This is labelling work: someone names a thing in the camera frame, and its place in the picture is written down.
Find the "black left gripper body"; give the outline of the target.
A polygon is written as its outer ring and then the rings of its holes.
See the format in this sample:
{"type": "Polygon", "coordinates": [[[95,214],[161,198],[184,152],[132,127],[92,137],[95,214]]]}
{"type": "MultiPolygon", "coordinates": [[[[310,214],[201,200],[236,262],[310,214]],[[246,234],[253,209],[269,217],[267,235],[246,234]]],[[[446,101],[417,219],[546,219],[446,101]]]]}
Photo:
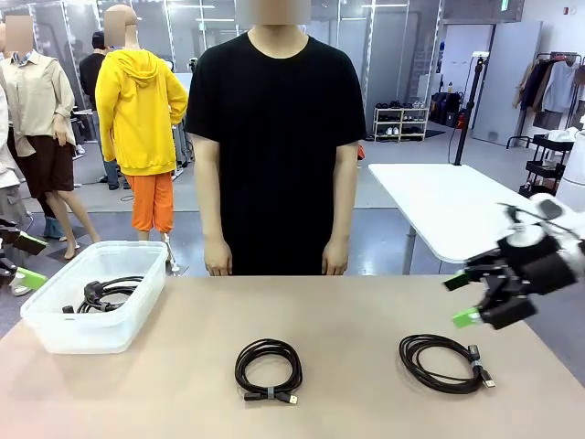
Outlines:
{"type": "Polygon", "coordinates": [[[10,219],[1,218],[1,286],[9,285],[15,278],[17,267],[6,255],[6,249],[18,238],[18,227],[10,219]]]}

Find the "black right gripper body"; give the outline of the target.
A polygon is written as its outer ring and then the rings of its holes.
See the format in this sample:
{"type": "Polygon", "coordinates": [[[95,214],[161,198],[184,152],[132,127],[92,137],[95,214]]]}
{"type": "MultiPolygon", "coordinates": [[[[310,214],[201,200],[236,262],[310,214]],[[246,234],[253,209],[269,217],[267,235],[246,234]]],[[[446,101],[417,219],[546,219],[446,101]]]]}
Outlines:
{"type": "Polygon", "coordinates": [[[523,281],[531,285],[534,294],[549,294],[575,284],[577,275],[561,257],[558,241],[545,234],[530,245],[512,244],[508,236],[497,242],[505,264],[523,281]]]}

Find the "person's left hand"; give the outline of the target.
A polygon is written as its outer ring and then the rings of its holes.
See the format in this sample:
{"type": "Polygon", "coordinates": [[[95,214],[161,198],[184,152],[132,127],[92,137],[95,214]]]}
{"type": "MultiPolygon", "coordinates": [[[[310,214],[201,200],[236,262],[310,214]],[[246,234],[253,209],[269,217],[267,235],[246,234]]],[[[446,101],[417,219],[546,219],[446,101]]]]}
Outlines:
{"type": "Polygon", "coordinates": [[[324,247],[322,274],[343,275],[348,265],[348,239],[331,238],[324,247]]]}

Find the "person's right hand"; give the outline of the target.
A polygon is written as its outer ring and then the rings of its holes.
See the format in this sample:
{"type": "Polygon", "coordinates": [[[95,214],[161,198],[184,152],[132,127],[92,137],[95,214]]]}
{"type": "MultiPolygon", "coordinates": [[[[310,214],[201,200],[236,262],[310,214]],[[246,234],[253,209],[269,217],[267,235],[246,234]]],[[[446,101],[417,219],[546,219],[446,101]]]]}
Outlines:
{"type": "Polygon", "coordinates": [[[232,275],[232,253],[223,238],[205,238],[204,261],[209,275],[232,275]]]}

